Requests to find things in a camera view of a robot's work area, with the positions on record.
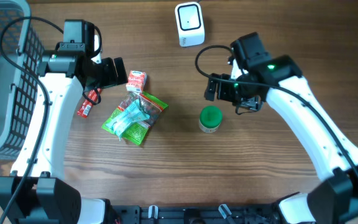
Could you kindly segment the green candy bag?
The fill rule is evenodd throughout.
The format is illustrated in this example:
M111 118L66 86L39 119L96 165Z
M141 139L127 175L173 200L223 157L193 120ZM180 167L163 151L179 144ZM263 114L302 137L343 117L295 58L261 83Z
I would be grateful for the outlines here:
M103 123L102 128L114 134L109 128L109 123L113 118L124 111L133 101L136 99L141 100L141 107L144 111L150 115L150 118L145 121L139 121L132 124L122 135L121 139L126 139L133 142L136 145L141 145L144 140L147 131L155 124L158 120L160 113L168 108L168 105L158 99L157 97L143 91L142 93L129 92L126 97L121 101L119 106L113 111L111 116Z

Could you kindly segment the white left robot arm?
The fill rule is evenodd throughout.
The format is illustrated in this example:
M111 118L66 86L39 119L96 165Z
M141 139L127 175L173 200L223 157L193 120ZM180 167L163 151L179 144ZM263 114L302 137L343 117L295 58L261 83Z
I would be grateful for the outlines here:
M65 146L77 103L88 91L127 83L122 58L102 58L103 39L93 23L69 19L63 40L37 59L37 99L15 110L29 121L8 176L0 176L0 221L12 223L120 223L108 199L83 198L63 179Z

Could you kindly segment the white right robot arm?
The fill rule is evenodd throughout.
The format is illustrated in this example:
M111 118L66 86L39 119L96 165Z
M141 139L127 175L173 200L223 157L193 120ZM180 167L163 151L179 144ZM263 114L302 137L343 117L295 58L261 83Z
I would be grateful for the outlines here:
M228 47L230 74L209 74L204 96L231 102L237 114L269 105L309 155L320 184L276 203L280 223L345 223L358 217L358 147L318 103L288 55L272 57L255 32Z

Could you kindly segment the green lid jar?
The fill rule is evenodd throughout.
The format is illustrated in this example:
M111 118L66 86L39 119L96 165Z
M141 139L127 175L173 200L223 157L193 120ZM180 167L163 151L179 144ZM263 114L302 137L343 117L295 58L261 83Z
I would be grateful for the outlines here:
M216 106L206 106L201 110L199 127L205 133L214 133L223 120L222 111Z

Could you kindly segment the red tissue pack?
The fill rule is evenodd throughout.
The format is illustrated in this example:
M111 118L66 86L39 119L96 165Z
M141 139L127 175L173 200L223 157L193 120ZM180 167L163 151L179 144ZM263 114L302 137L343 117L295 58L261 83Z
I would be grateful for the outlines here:
M147 81L147 74L145 72L131 70L126 83L127 91L142 93Z

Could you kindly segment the mint green wipes pack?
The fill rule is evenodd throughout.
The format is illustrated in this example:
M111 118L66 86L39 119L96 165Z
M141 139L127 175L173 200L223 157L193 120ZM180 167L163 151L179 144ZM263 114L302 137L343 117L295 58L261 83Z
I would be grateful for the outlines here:
M122 138L124 132L134 123L145 121L150 118L143 107L141 107L141 100L136 99L124 111L111 120L109 123L110 129L113 133Z

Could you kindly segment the red snack bar wrapper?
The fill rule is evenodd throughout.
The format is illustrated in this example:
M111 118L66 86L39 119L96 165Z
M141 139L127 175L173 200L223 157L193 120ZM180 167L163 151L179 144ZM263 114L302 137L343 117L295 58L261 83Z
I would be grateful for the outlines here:
M81 107L77 111L77 115L81 116L82 118L87 118L91 108L101 102L101 92L102 89L100 88L91 90L87 94L87 96L85 97L85 101L82 103Z

